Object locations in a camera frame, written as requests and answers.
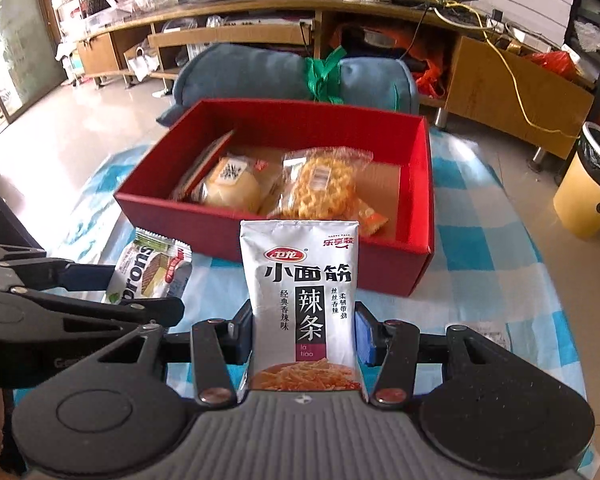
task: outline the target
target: yellow cable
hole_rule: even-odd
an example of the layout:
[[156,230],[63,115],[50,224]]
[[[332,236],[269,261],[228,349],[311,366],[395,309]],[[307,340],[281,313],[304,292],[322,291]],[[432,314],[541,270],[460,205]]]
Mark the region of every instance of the yellow cable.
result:
[[547,134],[561,134],[562,136],[565,136],[568,139],[577,139],[578,138],[578,136],[567,135],[562,130],[551,130],[551,129],[548,129],[548,128],[543,128],[542,126],[539,126],[538,124],[535,124],[534,122],[532,122],[529,119],[528,115],[526,114],[525,105],[522,103],[522,97],[520,97],[520,90],[518,89],[518,80],[516,79],[516,76],[513,73],[513,70],[509,66],[509,63],[507,62],[507,60],[505,59],[505,57],[500,52],[500,49],[497,46],[495,46],[493,43],[491,43],[491,40],[487,36],[487,33],[484,30],[484,25],[482,24],[482,18],[480,16],[480,13],[477,10],[475,10],[473,7],[470,7],[470,6],[465,5],[465,4],[461,4],[459,2],[453,2],[453,1],[450,1],[450,0],[447,0],[444,3],[444,6],[445,7],[462,7],[463,9],[467,9],[469,12],[474,13],[475,17],[478,18],[478,23],[480,24],[480,28],[482,29],[482,34],[484,36],[484,40],[495,51],[495,53],[498,54],[498,56],[500,57],[500,59],[504,63],[504,66],[506,67],[507,71],[509,72],[511,78],[513,79],[513,86],[514,86],[514,88],[516,90],[516,97],[518,98],[518,104],[520,105],[520,110],[522,111],[522,115],[524,116],[525,121],[526,121],[526,123],[529,126],[531,126],[532,128],[536,128],[537,130],[540,130],[541,132],[544,132],[544,133],[547,133]]

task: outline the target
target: trash can rim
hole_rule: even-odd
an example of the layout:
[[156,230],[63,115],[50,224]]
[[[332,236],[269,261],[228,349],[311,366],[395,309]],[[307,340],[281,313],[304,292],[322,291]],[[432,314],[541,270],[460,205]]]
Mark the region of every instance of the trash can rim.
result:
[[587,137],[589,144],[592,145],[593,149],[596,150],[596,153],[600,156],[600,146],[596,142],[596,140],[593,138],[593,135],[591,135],[590,130],[596,130],[597,132],[600,133],[600,126],[596,123],[591,123],[590,121],[587,121],[586,123],[584,123],[582,125],[582,133],[584,134],[585,137]]

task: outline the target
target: black trash bag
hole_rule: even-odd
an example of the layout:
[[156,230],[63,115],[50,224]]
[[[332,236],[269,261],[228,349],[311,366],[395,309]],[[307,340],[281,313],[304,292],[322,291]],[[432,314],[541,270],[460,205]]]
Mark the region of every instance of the black trash bag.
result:
[[597,146],[594,147],[587,136],[582,134],[578,140],[578,157],[589,176],[600,186],[600,154],[598,153],[600,149],[600,131],[595,126],[590,126],[589,133]]

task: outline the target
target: green bow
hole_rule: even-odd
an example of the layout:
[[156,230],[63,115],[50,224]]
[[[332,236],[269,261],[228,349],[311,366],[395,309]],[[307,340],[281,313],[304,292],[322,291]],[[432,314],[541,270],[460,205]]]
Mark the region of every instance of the green bow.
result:
[[340,60],[347,55],[347,51],[339,46],[331,52],[327,59],[314,59],[307,57],[307,85],[316,101],[341,105],[344,103],[340,94]]

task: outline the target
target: red oval logo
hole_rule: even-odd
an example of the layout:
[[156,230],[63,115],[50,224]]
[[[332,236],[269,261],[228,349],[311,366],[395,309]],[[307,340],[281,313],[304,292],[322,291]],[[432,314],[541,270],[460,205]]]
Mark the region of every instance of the red oval logo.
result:
[[272,250],[267,251],[264,255],[274,262],[301,262],[306,258],[306,254],[303,251],[294,249],[293,247],[274,247]]

